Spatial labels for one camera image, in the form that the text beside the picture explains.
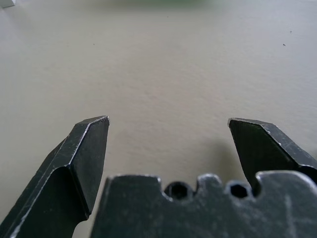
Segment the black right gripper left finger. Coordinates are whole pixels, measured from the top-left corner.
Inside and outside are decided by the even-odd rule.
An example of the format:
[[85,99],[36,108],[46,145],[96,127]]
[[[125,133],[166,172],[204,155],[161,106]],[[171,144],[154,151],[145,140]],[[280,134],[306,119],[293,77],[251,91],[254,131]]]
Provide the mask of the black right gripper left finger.
[[0,223],[0,238],[72,238],[88,220],[104,169],[107,116],[73,127],[44,159]]

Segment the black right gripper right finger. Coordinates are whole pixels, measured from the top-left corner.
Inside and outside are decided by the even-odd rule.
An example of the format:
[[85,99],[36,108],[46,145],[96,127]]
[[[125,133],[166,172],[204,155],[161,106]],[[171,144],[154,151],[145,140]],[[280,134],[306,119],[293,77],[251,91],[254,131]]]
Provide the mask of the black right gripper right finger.
[[300,148],[276,125],[253,119],[230,118],[228,127],[244,175],[252,188],[256,173],[297,171],[317,184],[317,160]]

